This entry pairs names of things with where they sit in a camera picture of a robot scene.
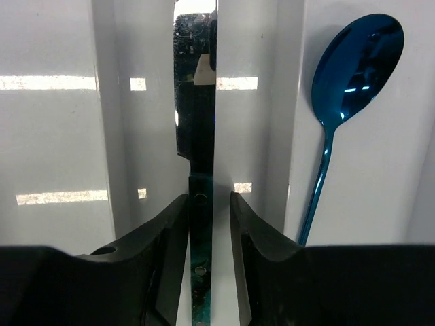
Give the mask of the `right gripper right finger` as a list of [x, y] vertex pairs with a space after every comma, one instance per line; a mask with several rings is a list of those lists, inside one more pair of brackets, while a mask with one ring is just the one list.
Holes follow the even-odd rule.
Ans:
[[242, 325], [433, 325], [434, 247], [304, 247], [230, 195]]

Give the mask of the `blue metallic spoon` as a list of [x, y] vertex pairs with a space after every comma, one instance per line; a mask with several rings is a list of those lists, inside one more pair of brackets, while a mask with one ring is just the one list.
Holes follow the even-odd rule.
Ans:
[[402, 25], [387, 14], [369, 14], [348, 24], [330, 42], [311, 84], [311, 106], [324, 130], [324, 146], [300, 232], [306, 245], [326, 179], [334, 133], [380, 93], [404, 48]]

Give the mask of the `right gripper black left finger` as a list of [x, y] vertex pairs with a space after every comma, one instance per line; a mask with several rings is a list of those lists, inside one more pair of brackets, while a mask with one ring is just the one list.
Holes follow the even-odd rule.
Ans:
[[1, 247], [2, 325], [174, 325], [188, 197], [89, 255]]

